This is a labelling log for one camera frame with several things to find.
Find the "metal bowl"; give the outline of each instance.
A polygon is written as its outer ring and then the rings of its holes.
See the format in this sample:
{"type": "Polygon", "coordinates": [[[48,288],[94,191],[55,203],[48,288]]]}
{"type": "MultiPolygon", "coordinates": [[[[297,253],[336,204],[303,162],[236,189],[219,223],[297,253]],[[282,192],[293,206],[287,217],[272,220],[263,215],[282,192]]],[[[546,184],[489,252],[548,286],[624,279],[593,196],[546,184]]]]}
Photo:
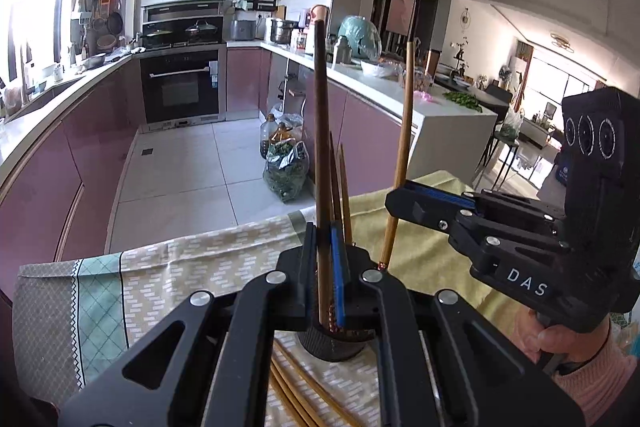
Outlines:
{"type": "Polygon", "coordinates": [[[81,65],[85,70],[95,70],[95,68],[99,68],[104,64],[104,57],[106,56],[105,53],[98,53],[93,57],[89,57],[87,60],[83,60],[81,65]]]}

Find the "camera lens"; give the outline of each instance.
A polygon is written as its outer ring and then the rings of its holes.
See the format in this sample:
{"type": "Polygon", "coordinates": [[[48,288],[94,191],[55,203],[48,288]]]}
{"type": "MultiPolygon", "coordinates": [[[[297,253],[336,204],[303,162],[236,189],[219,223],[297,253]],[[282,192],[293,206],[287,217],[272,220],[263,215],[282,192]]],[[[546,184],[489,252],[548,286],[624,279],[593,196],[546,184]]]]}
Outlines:
{"type": "Polygon", "coordinates": [[[600,152],[606,160],[613,156],[616,149],[616,132],[613,130],[611,121],[607,118],[600,124],[600,152]]]}
{"type": "Polygon", "coordinates": [[[593,152],[593,122],[588,116],[581,116],[578,122],[578,142],[580,142],[580,150],[584,155],[590,155],[593,152]]]}
{"type": "Polygon", "coordinates": [[[575,124],[573,118],[569,118],[566,121],[564,135],[566,136],[566,142],[569,144],[569,147],[571,147],[575,142],[575,124]]]}

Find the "human hand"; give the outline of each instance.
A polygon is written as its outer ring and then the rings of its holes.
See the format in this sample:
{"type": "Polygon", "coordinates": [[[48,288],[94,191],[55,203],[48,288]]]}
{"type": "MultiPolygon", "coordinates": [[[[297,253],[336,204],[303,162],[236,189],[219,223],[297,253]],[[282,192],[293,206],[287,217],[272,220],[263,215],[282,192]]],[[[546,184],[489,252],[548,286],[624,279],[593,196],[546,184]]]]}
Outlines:
{"type": "Polygon", "coordinates": [[[516,313],[511,342],[536,363],[540,351],[566,353],[565,362],[586,362],[593,358],[607,341],[609,315],[591,333],[576,333],[561,325],[545,328],[536,312],[522,306],[516,313]]]}

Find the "oven handle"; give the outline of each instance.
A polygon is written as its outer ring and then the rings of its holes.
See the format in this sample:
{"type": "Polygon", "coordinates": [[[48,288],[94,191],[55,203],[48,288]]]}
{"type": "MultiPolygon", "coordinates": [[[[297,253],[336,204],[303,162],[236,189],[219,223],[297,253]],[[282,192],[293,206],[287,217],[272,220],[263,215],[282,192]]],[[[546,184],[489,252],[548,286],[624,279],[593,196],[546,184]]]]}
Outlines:
{"type": "Polygon", "coordinates": [[[186,71],[175,71],[174,73],[149,73],[149,78],[159,78],[161,76],[172,76],[173,74],[187,74],[187,73],[202,73],[206,71],[209,73],[209,67],[202,68],[201,70],[186,70],[186,71]]]}

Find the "patterned tablecloth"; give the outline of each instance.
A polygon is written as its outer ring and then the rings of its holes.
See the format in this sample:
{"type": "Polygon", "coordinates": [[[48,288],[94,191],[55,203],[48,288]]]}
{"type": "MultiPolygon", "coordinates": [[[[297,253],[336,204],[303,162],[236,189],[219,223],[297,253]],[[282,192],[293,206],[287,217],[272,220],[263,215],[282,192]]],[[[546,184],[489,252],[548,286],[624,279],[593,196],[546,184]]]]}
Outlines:
{"type": "MultiPolygon", "coordinates": [[[[466,188],[446,172],[419,181],[450,192],[466,188]]],[[[374,259],[384,235],[385,193],[351,198],[354,240],[374,259]]],[[[224,295],[273,269],[281,251],[302,245],[305,224],[314,218],[315,209],[309,208],[123,253],[22,267],[14,298],[20,386],[30,396],[62,404],[193,291],[224,295]]],[[[444,234],[400,223],[390,272],[425,293],[452,287],[508,331],[514,302],[471,279],[468,266],[444,234]]],[[[310,356],[293,333],[276,336],[338,402],[365,425],[378,425],[378,374],[369,347],[347,362],[327,363],[310,356]]],[[[289,373],[328,425],[343,425],[295,372],[289,373]]],[[[265,425],[295,425],[271,389],[265,425]]]]}

